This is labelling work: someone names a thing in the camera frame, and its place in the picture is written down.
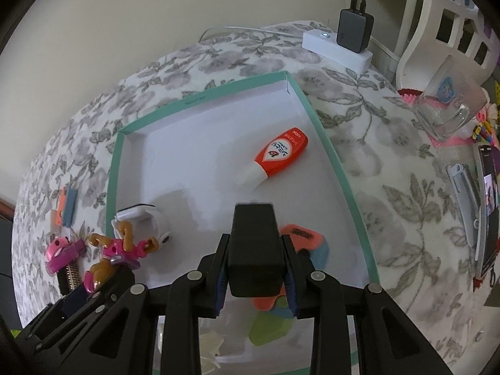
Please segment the dark grey power adapter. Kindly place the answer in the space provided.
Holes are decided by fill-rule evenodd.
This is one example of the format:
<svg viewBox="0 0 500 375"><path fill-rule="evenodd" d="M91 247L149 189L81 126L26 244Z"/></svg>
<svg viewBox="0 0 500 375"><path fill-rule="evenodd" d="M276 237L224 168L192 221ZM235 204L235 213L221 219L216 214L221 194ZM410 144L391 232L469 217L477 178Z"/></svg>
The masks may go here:
<svg viewBox="0 0 500 375"><path fill-rule="evenodd" d="M361 11L345 8L340 12L337 44L354 53L367 49L374 25L374 17Z"/></svg>

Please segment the gold patterned lighter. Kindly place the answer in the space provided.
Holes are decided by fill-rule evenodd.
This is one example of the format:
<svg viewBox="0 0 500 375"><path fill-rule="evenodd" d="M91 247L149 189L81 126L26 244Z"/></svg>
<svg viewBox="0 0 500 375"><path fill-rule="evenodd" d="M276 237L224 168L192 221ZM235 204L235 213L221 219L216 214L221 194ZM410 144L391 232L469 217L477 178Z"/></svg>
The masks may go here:
<svg viewBox="0 0 500 375"><path fill-rule="evenodd" d="M69 290L72 291L77 289L82 283L77 261L73 260L72 262L70 262L65 267L65 270L66 270L66 279L69 286Z"/></svg>

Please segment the clear drinking glass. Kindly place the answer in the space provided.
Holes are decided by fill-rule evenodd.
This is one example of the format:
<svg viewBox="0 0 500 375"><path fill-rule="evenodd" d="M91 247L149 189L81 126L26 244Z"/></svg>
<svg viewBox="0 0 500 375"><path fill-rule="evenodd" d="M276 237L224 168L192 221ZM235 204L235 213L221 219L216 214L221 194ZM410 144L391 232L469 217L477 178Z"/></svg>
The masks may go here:
<svg viewBox="0 0 500 375"><path fill-rule="evenodd" d="M448 56L413 103L413 113L437 141L447 141L487 104L487 95Z"/></svg>

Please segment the floral grey white blanket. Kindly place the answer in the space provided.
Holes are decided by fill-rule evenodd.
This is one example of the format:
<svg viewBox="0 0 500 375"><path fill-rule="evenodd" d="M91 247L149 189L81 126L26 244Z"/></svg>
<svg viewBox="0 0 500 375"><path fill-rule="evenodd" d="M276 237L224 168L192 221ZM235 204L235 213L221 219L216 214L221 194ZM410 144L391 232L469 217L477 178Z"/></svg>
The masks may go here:
<svg viewBox="0 0 500 375"><path fill-rule="evenodd" d="M233 31L169 53L77 112L31 162L13 223L13 291L22 324L57 301L43 267L48 212L75 185L77 234L105 222L108 172L120 128L168 103L235 80L292 74L336 148L363 215L381 282L456 374L478 374L499 344L490 286L472 287L472 252L446 168L470 146L435 147L377 70L358 75L303 50L313 21Z"/></svg>

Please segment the black toy car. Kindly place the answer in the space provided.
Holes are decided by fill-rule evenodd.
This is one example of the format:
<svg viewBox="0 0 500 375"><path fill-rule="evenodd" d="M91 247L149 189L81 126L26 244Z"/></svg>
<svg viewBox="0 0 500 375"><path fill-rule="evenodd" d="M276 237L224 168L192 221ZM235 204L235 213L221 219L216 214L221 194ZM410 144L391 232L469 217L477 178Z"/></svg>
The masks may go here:
<svg viewBox="0 0 500 375"><path fill-rule="evenodd" d="M69 280L65 267L57 272L57 283L61 295L65 296L70 293Z"/></svg>

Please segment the pink smart band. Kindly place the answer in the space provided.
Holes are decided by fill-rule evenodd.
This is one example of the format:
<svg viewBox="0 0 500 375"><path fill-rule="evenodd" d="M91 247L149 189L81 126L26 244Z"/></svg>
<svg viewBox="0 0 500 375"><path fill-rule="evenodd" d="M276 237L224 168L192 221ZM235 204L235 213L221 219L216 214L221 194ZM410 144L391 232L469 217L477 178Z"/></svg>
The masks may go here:
<svg viewBox="0 0 500 375"><path fill-rule="evenodd" d="M64 237L56 237L49 243L46 250L46 259L47 262L51 262L54 257L56 257L64 248L70 245L69 238Z"/></svg>

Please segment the pink dog figure toy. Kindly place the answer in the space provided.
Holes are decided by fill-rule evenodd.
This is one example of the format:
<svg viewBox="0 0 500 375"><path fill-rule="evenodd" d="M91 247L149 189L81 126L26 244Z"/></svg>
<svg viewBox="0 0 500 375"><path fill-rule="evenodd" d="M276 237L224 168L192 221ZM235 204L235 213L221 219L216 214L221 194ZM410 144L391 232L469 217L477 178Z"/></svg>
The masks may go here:
<svg viewBox="0 0 500 375"><path fill-rule="evenodd" d="M129 221L119 221L115 228L118 232L117 238L97 233L88 237L89 243L102 251L100 260L85 272L83 278L83 285L88 294L95 293L120 267L139 269L140 260L159 249L158 241L154 237L140 240L136 244L133 225Z"/></svg>

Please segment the red white glue bottle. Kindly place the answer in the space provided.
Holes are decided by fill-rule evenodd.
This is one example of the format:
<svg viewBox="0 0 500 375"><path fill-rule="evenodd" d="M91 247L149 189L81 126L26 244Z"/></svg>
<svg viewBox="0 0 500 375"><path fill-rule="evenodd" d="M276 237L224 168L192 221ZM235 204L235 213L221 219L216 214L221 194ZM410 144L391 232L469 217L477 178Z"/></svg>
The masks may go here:
<svg viewBox="0 0 500 375"><path fill-rule="evenodd" d="M307 135L292 127L265 144L235 178L238 191L252 191L289 168L308 146Z"/></svg>

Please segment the teal rimmed white box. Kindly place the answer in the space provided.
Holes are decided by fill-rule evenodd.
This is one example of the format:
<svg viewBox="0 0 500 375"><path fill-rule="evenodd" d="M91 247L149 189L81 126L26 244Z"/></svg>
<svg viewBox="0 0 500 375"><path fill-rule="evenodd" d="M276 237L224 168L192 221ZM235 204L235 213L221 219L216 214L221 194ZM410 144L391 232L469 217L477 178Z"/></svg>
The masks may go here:
<svg viewBox="0 0 500 375"><path fill-rule="evenodd" d="M302 155L260 185L247 180L261 149L290 128L305 133ZM367 229L340 158L290 73L219 86L173 102L126 125L108 176L109 217L137 204L164 215L170 237L147 257L136 279L150 288L172 283L214 252L231 230L239 203L269 203L279 226L323 235L325 272L341 283L377 282Z"/></svg>

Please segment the white wall charger plug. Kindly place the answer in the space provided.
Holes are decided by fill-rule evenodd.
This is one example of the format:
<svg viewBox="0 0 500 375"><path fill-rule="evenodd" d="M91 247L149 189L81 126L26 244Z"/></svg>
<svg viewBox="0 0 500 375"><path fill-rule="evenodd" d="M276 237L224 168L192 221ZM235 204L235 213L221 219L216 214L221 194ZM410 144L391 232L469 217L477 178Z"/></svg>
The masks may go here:
<svg viewBox="0 0 500 375"><path fill-rule="evenodd" d="M50 223L55 227L59 226L59 215L57 210L50 211Z"/></svg>

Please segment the orange blue toy far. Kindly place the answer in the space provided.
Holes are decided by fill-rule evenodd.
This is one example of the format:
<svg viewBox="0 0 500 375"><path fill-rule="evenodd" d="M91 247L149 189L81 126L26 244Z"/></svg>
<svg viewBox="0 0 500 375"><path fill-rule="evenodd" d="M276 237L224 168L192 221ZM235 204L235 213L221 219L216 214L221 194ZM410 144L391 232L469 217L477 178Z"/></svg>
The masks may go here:
<svg viewBox="0 0 500 375"><path fill-rule="evenodd" d="M75 204L78 191L69 185L59 191L57 200L57 211L59 215L59 226L70 227L75 214Z"/></svg>

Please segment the white shelf furniture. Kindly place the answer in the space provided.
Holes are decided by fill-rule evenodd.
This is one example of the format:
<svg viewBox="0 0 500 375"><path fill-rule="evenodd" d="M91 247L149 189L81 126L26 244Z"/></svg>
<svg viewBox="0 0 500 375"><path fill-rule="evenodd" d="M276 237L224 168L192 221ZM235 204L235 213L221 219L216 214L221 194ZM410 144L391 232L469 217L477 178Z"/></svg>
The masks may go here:
<svg viewBox="0 0 500 375"><path fill-rule="evenodd" d="M408 41L397 55L398 89L423 91L449 57L480 85L498 63L499 38L473 0L407 0L400 36Z"/></svg>

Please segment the white power strip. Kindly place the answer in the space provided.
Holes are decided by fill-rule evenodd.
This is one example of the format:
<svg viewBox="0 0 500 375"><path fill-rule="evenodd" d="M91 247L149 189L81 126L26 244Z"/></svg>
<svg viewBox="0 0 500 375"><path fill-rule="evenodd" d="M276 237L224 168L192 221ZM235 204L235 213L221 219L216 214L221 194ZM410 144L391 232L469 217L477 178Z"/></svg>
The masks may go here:
<svg viewBox="0 0 500 375"><path fill-rule="evenodd" d="M357 74L363 74L371 65L373 53L365 49L361 53L353 52L337 43L335 32L313 29L302 35L302 48L328 58Z"/></svg>

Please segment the black rectangular box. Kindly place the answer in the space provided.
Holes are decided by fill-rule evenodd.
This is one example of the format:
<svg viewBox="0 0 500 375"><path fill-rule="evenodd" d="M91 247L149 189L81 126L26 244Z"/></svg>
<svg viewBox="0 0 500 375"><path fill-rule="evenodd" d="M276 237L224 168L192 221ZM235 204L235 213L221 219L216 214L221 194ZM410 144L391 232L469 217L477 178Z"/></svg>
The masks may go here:
<svg viewBox="0 0 500 375"><path fill-rule="evenodd" d="M227 267L231 295L236 298L270 297L280 293L286 263L272 205L235 206Z"/></svg>

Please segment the grey pen clip tool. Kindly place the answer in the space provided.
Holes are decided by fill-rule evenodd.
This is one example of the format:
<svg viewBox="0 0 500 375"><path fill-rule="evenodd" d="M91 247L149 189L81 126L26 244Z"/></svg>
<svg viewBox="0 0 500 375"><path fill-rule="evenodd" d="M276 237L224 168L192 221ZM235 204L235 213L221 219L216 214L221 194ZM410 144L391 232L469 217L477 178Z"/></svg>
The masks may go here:
<svg viewBox="0 0 500 375"><path fill-rule="evenodd" d="M469 247L475 247L479 232L480 197L469 167L462 163L447 166L447 174L457 199L465 238Z"/></svg>

